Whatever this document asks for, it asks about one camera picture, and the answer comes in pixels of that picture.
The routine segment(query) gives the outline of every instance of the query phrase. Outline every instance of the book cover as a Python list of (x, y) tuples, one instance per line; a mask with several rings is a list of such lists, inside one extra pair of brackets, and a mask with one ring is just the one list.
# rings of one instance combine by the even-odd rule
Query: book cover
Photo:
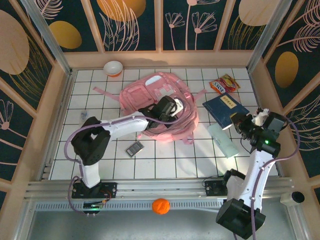
[(248, 114), (249, 110), (234, 100), (228, 93), (221, 94), (202, 104), (216, 120), (220, 127), (225, 130), (232, 126), (230, 116), (235, 113)]

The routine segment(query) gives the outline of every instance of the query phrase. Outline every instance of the orange ball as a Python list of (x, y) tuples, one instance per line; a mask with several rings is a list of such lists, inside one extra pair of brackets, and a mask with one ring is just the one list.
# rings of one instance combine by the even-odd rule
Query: orange ball
[(166, 214), (170, 210), (170, 203), (164, 198), (159, 198), (152, 203), (152, 210), (156, 214)]

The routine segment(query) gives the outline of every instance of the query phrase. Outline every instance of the bowl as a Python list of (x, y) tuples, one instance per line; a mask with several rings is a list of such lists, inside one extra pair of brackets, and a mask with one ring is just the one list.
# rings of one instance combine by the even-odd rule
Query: bowl
[(124, 66), (119, 61), (109, 61), (107, 62), (104, 67), (103, 71), (105, 74), (107, 74), (109, 77), (117, 77), (121, 74)]

